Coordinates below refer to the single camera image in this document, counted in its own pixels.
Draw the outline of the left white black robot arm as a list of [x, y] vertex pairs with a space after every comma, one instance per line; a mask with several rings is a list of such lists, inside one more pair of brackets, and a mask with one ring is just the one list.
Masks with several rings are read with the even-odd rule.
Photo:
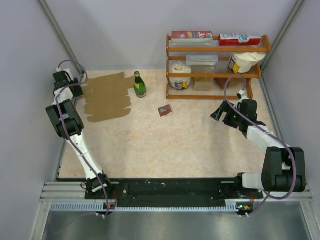
[[84, 123], [72, 100], [84, 94], [77, 78], [68, 68], [56, 69], [54, 78], [54, 102], [45, 111], [57, 135], [64, 139], [76, 153], [85, 173], [86, 191], [109, 198], [114, 191], [108, 176], [90, 152], [85, 136]]

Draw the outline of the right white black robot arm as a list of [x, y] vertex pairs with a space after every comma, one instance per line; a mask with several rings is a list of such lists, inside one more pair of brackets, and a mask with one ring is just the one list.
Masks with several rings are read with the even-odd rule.
[[219, 121], [238, 129], [244, 137], [252, 141], [264, 156], [261, 172], [242, 173], [239, 182], [233, 185], [233, 192], [239, 198], [245, 198], [252, 189], [266, 192], [302, 193], [306, 189], [305, 153], [299, 147], [290, 147], [279, 142], [268, 127], [258, 121], [258, 103], [252, 99], [242, 99], [236, 104], [226, 100], [210, 115]]

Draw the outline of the brown cardboard box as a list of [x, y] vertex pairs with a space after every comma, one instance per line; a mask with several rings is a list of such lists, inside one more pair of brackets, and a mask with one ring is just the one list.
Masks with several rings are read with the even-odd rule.
[[87, 120], [98, 123], [123, 118], [131, 113], [129, 89], [134, 87], [134, 76], [124, 72], [89, 78], [82, 87]]

